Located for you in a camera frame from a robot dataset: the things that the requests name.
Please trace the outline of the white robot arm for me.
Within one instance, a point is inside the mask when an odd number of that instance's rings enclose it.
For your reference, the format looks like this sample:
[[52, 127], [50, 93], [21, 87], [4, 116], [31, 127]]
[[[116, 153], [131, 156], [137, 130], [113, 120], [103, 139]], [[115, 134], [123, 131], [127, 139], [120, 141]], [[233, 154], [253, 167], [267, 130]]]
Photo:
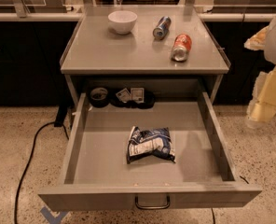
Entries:
[[276, 115], [276, 16], [268, 26], [248, 38], [244, 46], [250, 50], [263, 50], [265, 60], [274, 64], [272, 71], [259, 73], [253, 98], [247, 107], [246, 125], [257, 129]]

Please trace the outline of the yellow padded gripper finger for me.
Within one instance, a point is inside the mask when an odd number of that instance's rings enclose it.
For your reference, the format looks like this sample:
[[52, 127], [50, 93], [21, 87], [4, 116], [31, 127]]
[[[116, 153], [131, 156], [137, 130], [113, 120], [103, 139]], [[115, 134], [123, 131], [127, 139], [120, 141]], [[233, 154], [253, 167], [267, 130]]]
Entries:
[[263, 50], [265, 47], [266, 33], [269, 27], [262, 28], [255, 35], [251, 36], [244, 43], [244, 47], [250, 50]]
[[260, 72], [253, 89], [253, 98], [246, 111], [246, 125], [257, 129], [276, 115], [276, 66], [268, 73]]

